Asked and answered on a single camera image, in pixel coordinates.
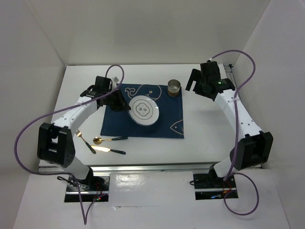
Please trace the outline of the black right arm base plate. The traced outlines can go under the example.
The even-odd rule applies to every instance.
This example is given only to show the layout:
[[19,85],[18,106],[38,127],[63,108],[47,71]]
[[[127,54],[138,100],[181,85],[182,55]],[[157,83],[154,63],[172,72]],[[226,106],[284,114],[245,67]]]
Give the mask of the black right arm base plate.
[[223,199],[226,194],[227,198],[238,198],[234,176],[223,181],[209,174],[193,174],[189,184],[194,187],[196,200]]

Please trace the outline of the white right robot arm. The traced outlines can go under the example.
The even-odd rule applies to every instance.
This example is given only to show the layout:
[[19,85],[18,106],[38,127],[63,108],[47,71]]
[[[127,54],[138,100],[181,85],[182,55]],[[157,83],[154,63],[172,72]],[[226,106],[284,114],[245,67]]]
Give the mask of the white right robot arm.
[[266,163],[274,138],[270,132],[264,132],[254,122],[235,93],[232,81],[222,79],[219,70],[208,76],[193,69],[186,90],[190,91],[192,86],[196,94],[217,103],[229,120],[237,139],[228,158],[210,167],[209,184],[219,187],[227,175]]

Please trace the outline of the dark blue embroidered cloth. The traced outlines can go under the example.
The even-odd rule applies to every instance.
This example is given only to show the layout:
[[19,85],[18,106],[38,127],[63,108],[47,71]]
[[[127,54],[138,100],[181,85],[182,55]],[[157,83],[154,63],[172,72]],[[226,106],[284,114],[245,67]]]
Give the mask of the dark blue embroidered cloth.
[[172,97],[168,86],[122,84],[129,111],[105,108],[101,135],[183,139],[182,91]]

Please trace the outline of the white round dinner plate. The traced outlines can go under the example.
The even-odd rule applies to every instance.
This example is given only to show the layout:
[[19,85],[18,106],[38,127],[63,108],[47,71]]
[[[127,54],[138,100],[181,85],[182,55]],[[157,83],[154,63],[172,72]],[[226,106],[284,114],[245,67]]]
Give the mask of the white round dinner plate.
[[130,118],[142,126],[151,126],[159,118],[159,107],[156,102],[144,95],[132,98],[129,102],[131,110],[128,111]]

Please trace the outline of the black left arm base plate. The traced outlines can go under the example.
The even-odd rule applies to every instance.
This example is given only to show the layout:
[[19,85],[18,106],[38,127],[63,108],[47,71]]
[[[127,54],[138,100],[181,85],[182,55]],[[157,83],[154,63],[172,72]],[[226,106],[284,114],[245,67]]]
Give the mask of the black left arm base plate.
[[[93,186],[86,186],[79,183],[81,191],[81,199],[85,203],[92,202],[108,202],[109,200],[109,185],[110,185],[110,175],[102,174],[99,176],[99,181],[95,182]],[[75,181],[69,176],[68,179],[62,179],[66,182],[66,191],[65,191],[65,203],[79,203],[79,194],[76,187]]]

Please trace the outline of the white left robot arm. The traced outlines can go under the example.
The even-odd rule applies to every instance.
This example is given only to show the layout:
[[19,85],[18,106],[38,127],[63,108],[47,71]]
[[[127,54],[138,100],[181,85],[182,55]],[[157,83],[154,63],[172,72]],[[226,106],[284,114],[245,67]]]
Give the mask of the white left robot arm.
[[101,95],[98,92],[84,91],[76,107],[68,110],[53,123],[43,123],[39,128],[38,158],[72,174],[77,179],[77,185],[83,190],[91,189],[97,179],[93,175],[93,170],[76,157],[73,142],[76,130],[101,106],[107,105],[115,112],[131,109],[120,90],[103,98]]

